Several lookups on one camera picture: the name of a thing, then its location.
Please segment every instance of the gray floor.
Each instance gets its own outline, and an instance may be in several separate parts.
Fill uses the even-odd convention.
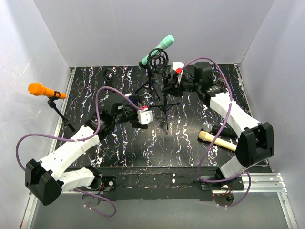
[[[236,194],[236,199],[243,194]],[[116,201],[117,214],[105,218],[84,208],[81,194],[62,194],[54,203],[35,210],[31,229],[286,229],[287,223],[276,193],[249,193],[235,207],[224,209],[194,200]],[[105,213],[112,206],[102,202]]]

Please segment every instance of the orange microphone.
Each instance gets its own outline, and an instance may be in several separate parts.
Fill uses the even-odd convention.
[[[29,93],[40,96],[45,95],[47,97],[59,97],[60,99],[65,99],[67,96],[65,93],[57,92],[53,89],[43,86],[41,83],[31,83],[28,87]]]

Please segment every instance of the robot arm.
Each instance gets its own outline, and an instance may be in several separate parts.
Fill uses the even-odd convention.
[[[230,104],[229,94],[219,93],[211,97],[210,108],[225,118]],[[239,137],[235,156],[217,171],[219,179],[230,178],[274,154],[273,128],[261,124],[232,101],[228,124]]]
[[[140,96],[130,96],[130,99],[141,107]],[[118,123],[131,122],[135,128],[147,129],[147,124],[153,120],[151,110],[145,108],[137,111],[123,100],[118,100],[116,94],[110,94],[104,101],[99,114],[94,114],[71,139],[81,139],[90,136],[97,129],[97,115],[101,118],[101,128],[96,136],[86,141],[66,142],[53,153],[38,162],[34,159],[26,164],[25,186],[41,201],[48,205],[55,201],[65,191],[77,187],[87,187],[96,190],[101,186],[102,174],[92,166],[72,172],[64,171],[91,147],[98,144],[110,134]]]
[[[249,167],[268,159],[274,154],[273,128],[269,123],[261,124],[249,116],[235,101],[230,101],[224,85],[214,83],[212,67],[208,62],[197,62],[195,75],[185,75],[180,66],[173,64],[174,73],[168,75],[163,92],[181,97],[184,91],[197,92],[198,97],[208,107],[226,117],[231,105],[228,124],[239,137],[235,156],[216,171],[216,179],[230,178]]]

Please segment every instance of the tripod stand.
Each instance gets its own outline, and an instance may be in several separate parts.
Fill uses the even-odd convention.
[[[169,111],[173,106],[179,105],[180,103],[175,103],[175,104],[167,104],[167,94],[164,94],[163,97],[163,105],[150,105],[148,107],[158,107],[161,112],[164,112],[165,114],[165,119],[166,119],[166,127],[168,130],[168,120],[167,120],[167,111]]]
[[[160,101],[161,98],[160,96],[158,95],[156,89],[155,89],[155,86],[154,84],[156,83],[156,80],[155,79],[152,79],[153,77],[153,73],[151,72],[151,70],[148,69],[148,80],[141,86],[139,87],[135,93],[138,94],[138,92],[142,89],[142,88],[147,88],[146,85],[148,85],[148,89],[151,91],[151,92],[155,92],[157,97],[158,97],[158,100]]]

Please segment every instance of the red tag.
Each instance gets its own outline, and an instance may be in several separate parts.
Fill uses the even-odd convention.
[[[181,68],[177,68],[176,72],[177,72],[177,74],[180,74],[182,72],[182,69]]]

